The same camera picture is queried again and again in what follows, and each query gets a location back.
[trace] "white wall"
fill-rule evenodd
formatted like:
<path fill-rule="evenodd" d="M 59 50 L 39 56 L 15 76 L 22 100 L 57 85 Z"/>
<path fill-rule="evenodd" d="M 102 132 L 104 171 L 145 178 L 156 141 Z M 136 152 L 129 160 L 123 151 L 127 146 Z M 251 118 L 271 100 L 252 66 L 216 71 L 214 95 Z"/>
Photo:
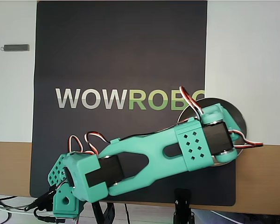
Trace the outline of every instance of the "white wall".
<path fill-rule="evenodd" d="M 207 97 L 232 102 L 248 137 L 280 145 L 280 1 L 209 1 Z"/>
<path fill-rule="evenodd" d="M 0 141 L 31 142 L 36 1 L 0 1 Z M 240 109 L 251 140 L 280 144 L 280 1 L 209 1 L 206 96 Z"/>
<path fill-rule="evenodd" d="M 36 1 L 0 1 L 0 47 L 29 44 L 29 52 L 0 51 L 0 141 L 32 141 Z"/>

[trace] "metal disc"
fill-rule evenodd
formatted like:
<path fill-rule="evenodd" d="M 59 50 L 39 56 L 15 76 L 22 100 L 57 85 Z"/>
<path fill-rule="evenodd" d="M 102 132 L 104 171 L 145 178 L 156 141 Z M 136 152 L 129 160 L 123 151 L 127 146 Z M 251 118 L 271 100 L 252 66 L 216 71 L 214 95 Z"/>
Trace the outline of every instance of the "metal disc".
<path fill-rule="evenodd" d="M 203 98 L 203 99 L 198 100 L 197 103 L 202 108 L 220 103 L 229 112 L 229 114 L 233 117 L 233 119 L 235 120 L 235 122 L 237 123 L 237 125 L 241 129 L 241 132 L 245 135 L 245 137 L 247 136 L 247 127 L 246 127 L 246 122 L 243 118 L 243 115 L 231 103 L 229 103 L 225 100 L 222 100 L 222 99 L 218 99 L 218 98 Z M 189 117 L 194 117 L 194 116 L 196 116 L 195 112 L 192 110 L 192 108 L 190 106 L 188 106 L 186 109 L 184 109 L 182 111 L 181 115 L 178 118 L 178 121 L 187 119 Z M 240 138 L 240 139 L 236 140 L 234 142 L 234 144 L 242 145 L 242 144 L 244 144 L 244 141 Z M 243 149 L 237 149 L 238 155 L 240 155 L 242 150 Z M 226 163 L 220 163 L 215 159 L 214 156 L 212 156 L 212 157 L 213 157 L 213 160 L 214 160 L 214 163 L 215 163 L 213 166 L 222 166 L 224 164 L 227 164 L 227 162 Z"/>

